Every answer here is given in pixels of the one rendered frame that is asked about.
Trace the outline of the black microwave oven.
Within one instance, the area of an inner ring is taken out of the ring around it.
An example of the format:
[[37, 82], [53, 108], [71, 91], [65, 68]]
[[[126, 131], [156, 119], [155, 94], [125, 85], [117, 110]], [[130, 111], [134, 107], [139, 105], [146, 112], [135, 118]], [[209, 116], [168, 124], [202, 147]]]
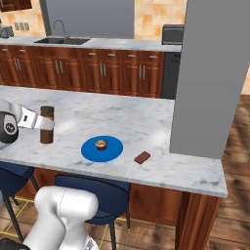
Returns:
[[162, 27], [162, 45], [181, 45], [184, 39], [183, 24], [164, 24]]

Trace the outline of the dark steel sink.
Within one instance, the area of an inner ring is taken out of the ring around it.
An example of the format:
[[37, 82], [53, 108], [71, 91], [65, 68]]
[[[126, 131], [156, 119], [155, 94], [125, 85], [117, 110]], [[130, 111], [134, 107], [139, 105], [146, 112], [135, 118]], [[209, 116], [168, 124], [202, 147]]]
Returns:
[[56, 37], [47, 37], [35, 41], [34, 43], [38, 44], [68, 44], [68, 45], [82, 45], [90, 39], [84, 38], [56, 38]]

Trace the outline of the wooden wall cupboard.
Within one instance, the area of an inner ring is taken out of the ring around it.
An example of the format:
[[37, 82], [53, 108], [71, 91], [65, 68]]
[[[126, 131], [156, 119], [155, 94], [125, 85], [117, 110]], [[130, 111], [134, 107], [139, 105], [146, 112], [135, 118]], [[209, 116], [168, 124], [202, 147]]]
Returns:
[[31, 8], [31, 0], [0, 0], [1, 12], [20, 11]]

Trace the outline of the blue cushioned bar stool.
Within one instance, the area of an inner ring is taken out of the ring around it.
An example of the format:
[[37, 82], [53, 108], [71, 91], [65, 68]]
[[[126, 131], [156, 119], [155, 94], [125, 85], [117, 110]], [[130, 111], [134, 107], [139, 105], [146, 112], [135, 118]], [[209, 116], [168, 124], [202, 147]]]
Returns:
[[88, 223], [91, 225], [109, 225], [112, 250], [116, 250], [114, 221], [125, 213], [127, 229], [130, 228], [129, 201], [131, 184], [84, 175], [58, 174], [55, 177], [55, 185], [87, 190], [97, 196], [99, 209], [96, 215], [88, 220]]
[[23, 237], [10, 197], [15, 198], [16, 193], [26, 185], [28, 180], [31, 180], [35, 190], [38, 191], [39, 186], [34, 178], [33, 167], [0, 161], [0, 191], [20, 241], [23, 241]]

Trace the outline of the wooden base cupboard run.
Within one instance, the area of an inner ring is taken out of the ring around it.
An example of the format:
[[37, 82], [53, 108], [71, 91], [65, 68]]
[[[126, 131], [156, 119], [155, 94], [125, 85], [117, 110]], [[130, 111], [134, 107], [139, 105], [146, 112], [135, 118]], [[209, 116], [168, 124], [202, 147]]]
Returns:
[[0, 45], [0, 85], [158, 98], [164, 54]]

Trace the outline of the curved grey tap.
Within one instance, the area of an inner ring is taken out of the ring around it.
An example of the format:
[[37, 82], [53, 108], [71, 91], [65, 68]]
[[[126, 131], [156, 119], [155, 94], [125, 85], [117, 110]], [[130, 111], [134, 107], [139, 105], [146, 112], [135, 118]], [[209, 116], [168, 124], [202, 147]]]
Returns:
[[56, 24], [60, 23], [62, 25], [62, 34], [63, 34], [63, 39], [68, 39], [70, 38], [70, 35], [65, 31], [65, 26], [62, 20], [58, 19], [54, 21], [54, 28], [56, 28]]

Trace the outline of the brown cupcake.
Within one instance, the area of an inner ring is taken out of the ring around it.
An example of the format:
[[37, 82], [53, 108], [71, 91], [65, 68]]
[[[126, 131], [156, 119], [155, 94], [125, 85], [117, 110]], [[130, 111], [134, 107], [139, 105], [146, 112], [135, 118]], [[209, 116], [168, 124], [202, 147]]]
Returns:
[[105, 150], [107, 147], [107, 141], [104, 139], [96, 140], [95, 146], [98, 150]]

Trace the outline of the blue round plate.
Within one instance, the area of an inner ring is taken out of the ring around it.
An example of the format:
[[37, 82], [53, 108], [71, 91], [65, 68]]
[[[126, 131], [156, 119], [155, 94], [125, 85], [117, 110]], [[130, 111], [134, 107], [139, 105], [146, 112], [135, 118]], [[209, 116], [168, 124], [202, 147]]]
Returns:
[[[96, 141], [105, 140], [106, 149], [99, 150]], [[123, 151], [122, 142], [113, 136], [96, 136], [88, 139], [81, 147], [81, 154], [84, 158], [92, 162], [108, 162], [117, 158]]]

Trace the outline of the brown cinnamon bottle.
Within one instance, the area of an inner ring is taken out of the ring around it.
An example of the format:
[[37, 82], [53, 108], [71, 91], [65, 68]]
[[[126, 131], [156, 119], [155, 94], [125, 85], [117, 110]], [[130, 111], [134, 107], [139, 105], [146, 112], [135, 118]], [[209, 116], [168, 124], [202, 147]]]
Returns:
[[[54, 108], [52, 106], [42, 106], [41, 115], [53, 120]], [[54, 131], [47, 131], [47, 130], [40, 131], [40, 142], [42, 144], [51, 144], [53, 140], [54, 140]]]

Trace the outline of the brown chocolate bar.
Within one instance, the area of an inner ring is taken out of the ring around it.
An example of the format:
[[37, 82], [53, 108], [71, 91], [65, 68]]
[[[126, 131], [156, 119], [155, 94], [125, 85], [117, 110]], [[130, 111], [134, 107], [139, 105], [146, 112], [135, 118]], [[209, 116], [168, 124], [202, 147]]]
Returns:
[[146, 160], [150, 158], [150, 154], [146, 151], [140, 153], [136, 158], [135, 161], [139, 164], [143, 164]]

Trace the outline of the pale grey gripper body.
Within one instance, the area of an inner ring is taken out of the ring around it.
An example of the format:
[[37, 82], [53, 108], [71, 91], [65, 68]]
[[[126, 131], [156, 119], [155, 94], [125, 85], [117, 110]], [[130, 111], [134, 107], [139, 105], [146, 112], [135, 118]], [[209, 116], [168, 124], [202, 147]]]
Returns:
[[44, 117], [39, 114], [35, 115], [34, 128], [52, 131], [54, 129], [55, 122], [50, 117]]

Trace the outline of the black dishwasher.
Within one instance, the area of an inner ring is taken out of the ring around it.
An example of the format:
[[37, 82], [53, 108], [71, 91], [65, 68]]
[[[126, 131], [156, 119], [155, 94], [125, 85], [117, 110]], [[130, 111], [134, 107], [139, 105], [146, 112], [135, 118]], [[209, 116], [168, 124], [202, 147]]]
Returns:
[[166, 52], [164, 54], [162, 99], [174, 100], [176, 98], [180, 62], [180, 52]]

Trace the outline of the grey toaster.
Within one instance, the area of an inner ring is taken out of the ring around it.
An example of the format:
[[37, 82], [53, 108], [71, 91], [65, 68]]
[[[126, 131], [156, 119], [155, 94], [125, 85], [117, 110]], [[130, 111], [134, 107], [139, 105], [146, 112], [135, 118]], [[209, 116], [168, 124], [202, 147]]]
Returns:
[[13, 28], [10, 25], [2, 26], [0, 28], [0, 37], [9, 38], [14, 36]]

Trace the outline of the grey wall sockets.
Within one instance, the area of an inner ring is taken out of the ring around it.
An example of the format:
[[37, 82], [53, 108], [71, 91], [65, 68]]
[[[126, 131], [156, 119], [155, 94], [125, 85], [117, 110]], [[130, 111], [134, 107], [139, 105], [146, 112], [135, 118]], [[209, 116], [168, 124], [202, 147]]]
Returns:
[[26, 30], [29, 31], [28, 22], [14, 22], [15, 30]]

